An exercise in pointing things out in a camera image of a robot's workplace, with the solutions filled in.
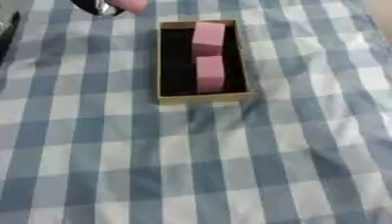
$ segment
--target pink cube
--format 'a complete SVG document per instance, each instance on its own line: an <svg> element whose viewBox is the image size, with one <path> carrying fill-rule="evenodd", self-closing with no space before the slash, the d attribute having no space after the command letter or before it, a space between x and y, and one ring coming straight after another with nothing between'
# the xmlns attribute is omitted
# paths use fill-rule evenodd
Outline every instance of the pink cube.
<svg viewBox="0 0 392 224"><path fill-rule="evenodd" d="M147 7L147 0L109 0L109 2L123 10L135 14Z"/></svg>
<svg viewBox="0 0 392 224"><path fill-rule="evenodd" d="M225 69L221 56L197 57L196 68L199 93L219 92L222 90Z"/></svg>
<svg viewBox="0 0 392 224"><path fill-rule="evenodd" d="M192 39L193 58L221 55L225 25L211 22L197 22Z"/></svg>

